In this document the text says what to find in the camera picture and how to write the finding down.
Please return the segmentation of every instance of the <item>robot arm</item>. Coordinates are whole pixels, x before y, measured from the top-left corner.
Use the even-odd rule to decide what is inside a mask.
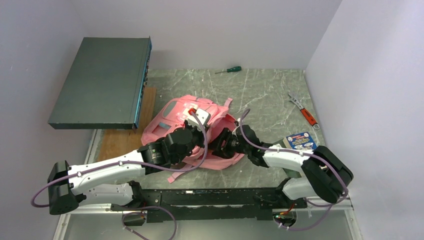
[[[84,165],[71,165],[66,161],[57,162],[47,182],[61,180],[48,187],[51,215],[59,215],[75,210],[78,206],[89,204],[117,204],[136,208],[143,202],[138,182],[125,184],[113,183],[128,177],[140,177],[163,170],[180,163],[198,146],[204,148],[204,134],[210,114],[202,109],[184,121],[184,126],[137,150],[125,155]]]
[[[200,122],[190,116],[184,122],[184,127],[177,128],[167,136],[125,155],[85,165],[69,166],[66,161],[56,163],[48,178],[49,182],[63,176],[75,176],[48,187],[50,214],[67,213],[78,206],[89,204],[107,203],[129,208],[142,206],[145,199],[139,183],[106,183],[168,170],[171,165],[178,164],[186,156],[190,156],[194,147],[204,148],[204,135],[200,131],[200,125],[207,129],[210,115],[202,109],[198,109],[196,115],[201,119]],[[242,128],[247,139],[268,150],[258,149],[248,143],[241,133],[240,126],[234,131],[224,128],[221,134],[208,144],[208,148],[212,150],[212,154],[222,158],[232,158],[235,153],[242,153],[257,166],[300,172],[303,177],[287,178],[276,189],[278,201],[285,206],[290,206],[299,198],[312,196],[336,203],[343,194],[343,187],[333,173],[321,162],[307,156],[308,153],[318,155],[331,164],[346,186],[352,181],[352,172],[325,146],[304,151],[301,155],[272,151],[281,146],[261,142],[248,125],[243,125]]]

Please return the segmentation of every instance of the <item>white wall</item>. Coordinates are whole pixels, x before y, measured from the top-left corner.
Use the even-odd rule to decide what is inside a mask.
[[[365,239],[421,239],[424,3],[343,0],[307,69]]]
[[[0,239],[52,239],[57,216],[33,208],[53,164],[81,164],[91,132],[54,130],[49,115],[88,33],[67,0],[0,1]],[[47,191],[37,200],[48,202]]]
[[[151,36],[151,68],[306,68],[341,0],[72,0],[96,37]]]

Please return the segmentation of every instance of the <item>marble surface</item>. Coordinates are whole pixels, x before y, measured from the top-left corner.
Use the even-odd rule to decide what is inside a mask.
[[[223,69],[149,70],[147,85],[157,88],[153,115],[171,99],[187,94],[209,98],[219,105],[232,98],[229,113],[239,118],[250,108],[245,124],[263,142],[273,143],[308,131],[317,145],[325,144],[321,130],[309,125],[299,109],[289,102],[288,92],[297,93],[298,100],[316,117],[303,70],[243,69],[215,74],[219,71]],[[246,156],[224,170],[199,168],[185,173],[172,184],[167,181],[170,174],[162,171],[134,180],[144,189],[254,188],[276,187],[287,177],[283,169],[255,166]]]

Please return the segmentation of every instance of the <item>pink backpack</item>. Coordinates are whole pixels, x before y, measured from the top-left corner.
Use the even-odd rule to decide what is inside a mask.
[[[157,114],[156,117],[149,123],[144,129],[141,137],[141,143],[146,145],[154,142],[161,137],[165,137],[167,134],[172,133],[176,128],[180,128],[189,116],[189,110],[191,108],[203,109],[210,114],[208,125],[210,126],[207,131],[208,142],[212,142],[218,137],[224,128],[228,128],[233,131],[236,128],[236,119],[228,114],[229,105],[232,99],[228,98],[225,101],[224,106],[219,106],[213,101],[207,98],[198,98],[192,95],[185,95],[180,98],[174,98],[169,101],[164,108]],[[186,165],[182,169],[190,169],[191,167],[199,164],[204,149],[195,147],[193,153],[190,156],[184,158],[183,162]],[[243,154],[236,153],[232,158],[225,159],[215,155],[211,152],[207,153],[206,160],[200,166],[201,168],[222,170],[233,164],[236,164]],[[184,172],[174,172],[169,178],[168,182],[172,183],[178,176]]]

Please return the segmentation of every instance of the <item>red wire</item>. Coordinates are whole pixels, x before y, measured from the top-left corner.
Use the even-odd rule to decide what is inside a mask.
[[[280,215],[287,215],[289,214],[289,212],[295,207],[295,203],[293,202],[293,204],[290,206],[290,208],[287,211],[283,211],[280,213]]]

